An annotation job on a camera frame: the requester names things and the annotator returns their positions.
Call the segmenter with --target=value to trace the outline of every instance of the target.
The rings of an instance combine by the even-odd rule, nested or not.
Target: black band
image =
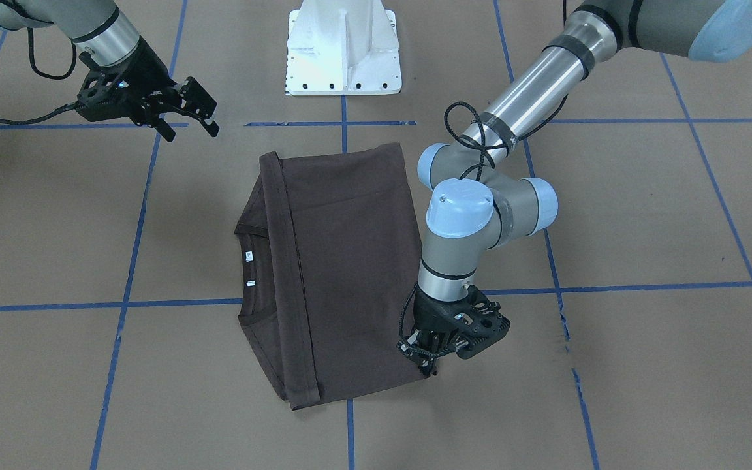
[[[448,279],[450,281],[459,281],[461,279],[466,279],[466,277],[471,276],[472,274],[474,274],[477,271],[477,270],[474,270],[471,273],[469,273],[469,274],[463,274],[462,276],[450,276],[448,274],[442,274],[442,273],[438,273],[435,270],[432,270],[432,268],[429,265],[426,264],[426,260],[420,259],[420,261],[422,262],[423,266],[426,268],[426,271],[428,271],[429,273],[431,273],[431,274],[433,274],[433,275],[435,275],[437,277],[442,277],[443,279]]]
[[[499,139],[507,146],[507,155],[510,154],[511,149],[518,145],[518,136],[510,129],[510,125],[499,119],[498,116],[484,111],[480,113],[480,122],[492,129],[495,134],[498,134]]]
[[[636,23],[640,18],[640,7],[642,6],[642,0],[634,0],[632,4],[632,11],[629,13],[629,42],[635,47],[640,47],[640,41],[636,36]]]
[[[588,48],[588,46],[586,46],[584,42],[574,38],[573,36],[556,36],[555,39],[547,44],[546,49],[551,47],[563,48],[564,50],[570,51],[570,53],[575,55],[576,57],[579,57],[579,62],[582,62],[582,66],[583,68],[585,68],[585,74],[582,77],[583,80],[585,80],[585,78],[587,78],[588,75],[591,74],[594,66],[597,65],[597,59],[593,56],[593,52],[591,52],[590,48]]]
[[[602,8],[594,7],[593,5],[582,5],[581,7],[577,8],[576,11],[588,12],[597,15],[597,17],[604,21],[605,24],[608,24],[608,27],[612,32],[614,32],[614,38],[617,39],[617,51],[619,51],[620,48],[623,47],[623,29],[620,27],[620,23],[617,23],[617,20],[611,16],[611,13],[603,10]]]
[[[120,8],[116,6],[116,9],[112,12],[109,18],[107,18],[106,21],[104,21],[101,26],[98,26],[96,30],[92,31],[86,36],[80,36],[80,38],[73,38],[71,42],[85,42],[89,39],[97,38],[101,33],[104,33],[107,29],[110,28],[116,21],[116,19],[120,16]]]

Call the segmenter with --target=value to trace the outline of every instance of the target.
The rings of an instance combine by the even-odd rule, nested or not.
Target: dual-arm robot
[[[586,0],[561,35],[455,143],[423,152],[418,176],[433,190],[415,294],[414,328],[400,351],[424,374],[451,352],[468,359],[507,334],[510,321],[474,286],[480,254],[532,235],[556,218],[558,200],[540,178],[495,169],[597,63],[635,47],[726,62],[752,46],[752,0]]]
[[[175,112],[217,136],[212,119],[217,101],[193,77],[180,85],[173,81],[113,0],[0,0],[0,31],[52,25],[71,39],[89,67],[77,101],[57,111],[75,110],[92,122],[128,117],[169,142],[176,132],[161,115]]]

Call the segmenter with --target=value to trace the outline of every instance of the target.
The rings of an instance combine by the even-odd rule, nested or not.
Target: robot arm
[[[196,119],[211,136],[217,102],[192,77],[179,86],[113,0],[0,0],[0,31],[56,25],[89,66],[75,110],[89,121],[129,117],[172,142],[161,119],[175,112]]]
[[[400,351],[429,375],[439,357],[456,352],[468,359],[507,333],[510,322],[498,304],[473,285],[480,254],[549,226],[558,201],[542,179],[514,181],[495,164],[594,66],[628,47],[726,62],[751,46],[752,0],[582,3],[522,77],[456,137],[458,145],[435,144],[421,156],[418,176],[433,194],[414,328],[410,336],[400,331]]]

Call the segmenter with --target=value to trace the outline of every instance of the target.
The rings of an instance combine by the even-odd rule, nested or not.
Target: folded garment
[[[263,155],[235,233],[239,322],[292,410],[424,378],[396,348],[421,252],[399,144]]]

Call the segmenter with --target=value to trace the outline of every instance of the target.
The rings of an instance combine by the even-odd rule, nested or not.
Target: white mounting base
[[[289,13],[287,95],[402,89],[396,15],[381,0],[304,0]]]

